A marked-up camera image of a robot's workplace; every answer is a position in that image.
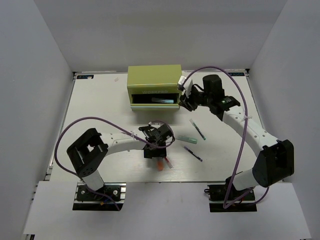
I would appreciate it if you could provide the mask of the orange highlighter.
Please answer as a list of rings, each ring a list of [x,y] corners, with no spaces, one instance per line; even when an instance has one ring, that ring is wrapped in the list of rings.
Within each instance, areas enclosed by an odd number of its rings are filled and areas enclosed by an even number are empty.
[[[156,167],[157,167],[157,170],[159,172],[163,171],[163,169],[164,169],[164,160],[163,160],[163,158],[158,157],[156,159]]]

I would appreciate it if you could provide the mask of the blue highlighter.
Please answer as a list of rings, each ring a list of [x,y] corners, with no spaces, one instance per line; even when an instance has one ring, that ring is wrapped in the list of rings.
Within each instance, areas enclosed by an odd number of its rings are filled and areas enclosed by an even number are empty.
[[[156,97],[152,97],[151,101],[157,104],[174,104],[175,103],[173,99],[164,99],[164,98],[156,98]]]

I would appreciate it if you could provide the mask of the green highlighter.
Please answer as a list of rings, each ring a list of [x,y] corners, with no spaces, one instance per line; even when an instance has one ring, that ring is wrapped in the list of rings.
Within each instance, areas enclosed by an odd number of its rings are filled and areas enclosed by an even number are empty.
[[[198,143],[198,139],[194,138],[194,137],[189,137],[189,136],[182,136],[179,135],[176,137],[177,140],[182,141],[182,142],[186,142],[186,143],[190,143],[190,144],[197,144]]]

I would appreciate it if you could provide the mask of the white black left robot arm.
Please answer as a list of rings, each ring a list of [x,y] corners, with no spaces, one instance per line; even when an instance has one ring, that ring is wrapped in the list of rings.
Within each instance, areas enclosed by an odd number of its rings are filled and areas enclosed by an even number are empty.
[[[99,200],[105,196],[106,187],[98,168],[106,156],[143,150],[144,158],[163,158],[167,155],[167,140],[170,138],[173,139],[174,134],[166,124],[142,126],[128,134],[124,131],[102,134],[90,128],[68,147],[66,153],[76,175],[89,187],[90,196]]]

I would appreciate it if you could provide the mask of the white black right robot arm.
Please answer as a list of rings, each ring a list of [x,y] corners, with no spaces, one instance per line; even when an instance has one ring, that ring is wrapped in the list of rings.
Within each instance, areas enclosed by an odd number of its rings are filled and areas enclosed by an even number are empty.
[[[256,186],[267,188],[292,176],[295,171],[293,144],[287,139],[277,139],[250,119],[240,102],[225,94],[218,75],[206,75],[202,81],[203,89],[198,90],[192,80],[180,77],[177,84],[182,92],[179,105],[188,111],[194,111],[199,106],[209,108],[237,134],[245,134],[245,142],[256,156],[253,167],[237,173],[233,182],[225,187],[226,195],[236,200],[245,189]]]

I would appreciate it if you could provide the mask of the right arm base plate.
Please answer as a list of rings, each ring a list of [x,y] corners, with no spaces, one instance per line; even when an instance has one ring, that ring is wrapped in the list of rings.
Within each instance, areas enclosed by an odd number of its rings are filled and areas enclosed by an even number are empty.
[[[208,196],[209,210],[211,213],[249,213],[257,211],[257,205],[255,204],[256,197],[253,190],[240,198],[246,190],[237,191],[233,188],[229,193],[226,204],[231,203],[235,199],[237,199],[237,201],[228,208],[224,208],[223,203],[227,188],[225,184],[210,184],[204,189],[204,194]]]

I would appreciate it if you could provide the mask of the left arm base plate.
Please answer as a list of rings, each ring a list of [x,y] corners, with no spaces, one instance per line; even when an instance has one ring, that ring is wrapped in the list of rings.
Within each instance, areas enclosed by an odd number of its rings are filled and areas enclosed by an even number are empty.
[[[126,197],[125,183],[105,183],[103,190],[98,192],[108,195],[108,197],[96,194],[87,189],[84,183],[78,182],[75,189],[73,211],[99,211],[99,212],[117,212],[123,207]]]

